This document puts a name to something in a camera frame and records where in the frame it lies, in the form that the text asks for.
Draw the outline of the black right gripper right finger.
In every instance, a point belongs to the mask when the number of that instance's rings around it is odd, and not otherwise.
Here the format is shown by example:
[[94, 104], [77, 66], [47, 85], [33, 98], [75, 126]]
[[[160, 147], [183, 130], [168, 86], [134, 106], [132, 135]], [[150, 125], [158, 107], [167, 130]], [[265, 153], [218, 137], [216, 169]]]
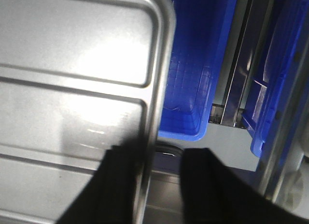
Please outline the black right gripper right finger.
[[307, 224], [254, 191], [208, 148], [184, 150], [180, 163], [186, 224]]

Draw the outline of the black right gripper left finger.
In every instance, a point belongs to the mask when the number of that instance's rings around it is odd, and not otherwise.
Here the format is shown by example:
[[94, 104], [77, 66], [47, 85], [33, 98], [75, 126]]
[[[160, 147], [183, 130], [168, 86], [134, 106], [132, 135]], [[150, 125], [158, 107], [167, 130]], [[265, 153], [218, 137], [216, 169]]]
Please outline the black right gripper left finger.
[[107, 150], [58, 224], [137, 224], [147, 139], [127, 138]]

